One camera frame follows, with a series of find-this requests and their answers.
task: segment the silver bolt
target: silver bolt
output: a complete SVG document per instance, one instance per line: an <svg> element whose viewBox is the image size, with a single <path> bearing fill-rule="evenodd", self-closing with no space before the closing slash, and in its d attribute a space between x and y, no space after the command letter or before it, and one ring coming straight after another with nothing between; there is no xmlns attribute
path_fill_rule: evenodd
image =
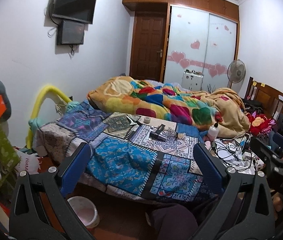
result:
<svg viewBox="0 0 283 240"><path fill-rule="evenodd" d="M227 168L227 171L228 171L229 173L235 173L235 172L236 172L235 168L233 168L233 167Z"/></svg>
<svg viewBox="0 0 283 240"><path fill-rule="evenodd" d="M264 177L265 176L265 174L262 171L258 171L257 174L258 174L259 177Z"/></svg>
<svg viewBox="0 0 283 240"><path fill-rule="evenodd" d="M49 167L48 172L54 173L56 170L57 170L57 168L55 166L51 166L51 167Z"/></svg>
<svg viewBox="0 0 283 240"><path fill-rule="evenodd" d="M27 175L27 171L21 171L19 173L19 176L21 176L21 177L25 177L26 175Z"/></svg>

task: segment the bed headboard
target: bed headboard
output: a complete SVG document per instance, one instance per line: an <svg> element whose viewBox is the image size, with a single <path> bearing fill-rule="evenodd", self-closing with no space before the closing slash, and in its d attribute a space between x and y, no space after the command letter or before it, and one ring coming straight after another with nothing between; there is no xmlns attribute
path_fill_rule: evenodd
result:
<svg viewBox="0 0 283 240"><path fill-rule="evenodd" d="M283 114L283 93L266 84L249 78L245 99L257 100L262 103L264 113L268 118L275 117L276 113Z"/></svg>

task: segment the sliding wardrobe door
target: sliding wardrobe door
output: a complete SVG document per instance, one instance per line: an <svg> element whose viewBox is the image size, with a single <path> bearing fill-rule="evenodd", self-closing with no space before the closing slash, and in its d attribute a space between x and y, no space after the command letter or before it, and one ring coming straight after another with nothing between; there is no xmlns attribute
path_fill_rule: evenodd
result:
<svg viewBox="0 0 283 240"><path fill-rule="evenodd" d="M202 72L209 13L172 6L164 82L181 84L186 69Z"/></svg>
<svg viewBox="0 0 283 240"><path fill-rule="evenodd" d="M209 15L208 45L203 69L202 89L227 87L227 69L234 60L237 24L222 17Z"/></svg>

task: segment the patchwork quilt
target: patchwork quilt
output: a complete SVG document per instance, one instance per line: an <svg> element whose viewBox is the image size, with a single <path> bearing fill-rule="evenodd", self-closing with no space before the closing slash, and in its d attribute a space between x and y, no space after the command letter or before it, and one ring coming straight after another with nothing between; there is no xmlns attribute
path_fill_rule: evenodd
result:
<svg viewBox="0 0 283 240"><path fill-rule="evenodd" d="M241 98L231 89L184 92L171 84L154 86L129 76L114 77L87 98L104 112L145 115L208 130L220 124L219 136L233 138L249 130Z"/></svg>
<svg viewBox="0 0 283 240"><path fill-rule="evenodd" d="M71 156L81 142L91 146L91 160L80 182L108 194L145 203L200 204L214 194L203 183L193 148L204 133L194 126L143 116L94 109L87 100L58 121L40 127L34 149L46 151L57 163ZM164 124L166 142L149 138ZM168 136L168 127L185 132Z"/></svg>

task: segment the tape roll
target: tape roll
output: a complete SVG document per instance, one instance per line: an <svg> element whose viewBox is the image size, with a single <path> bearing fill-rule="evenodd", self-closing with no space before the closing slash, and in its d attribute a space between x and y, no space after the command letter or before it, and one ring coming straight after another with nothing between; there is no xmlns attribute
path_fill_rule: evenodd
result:
<svg viewBox="0 0 283 240"><path fill-rule="evenodd" d="M144 123L150 123L150 117L146 116L146 117L144 118Z"/></svg>

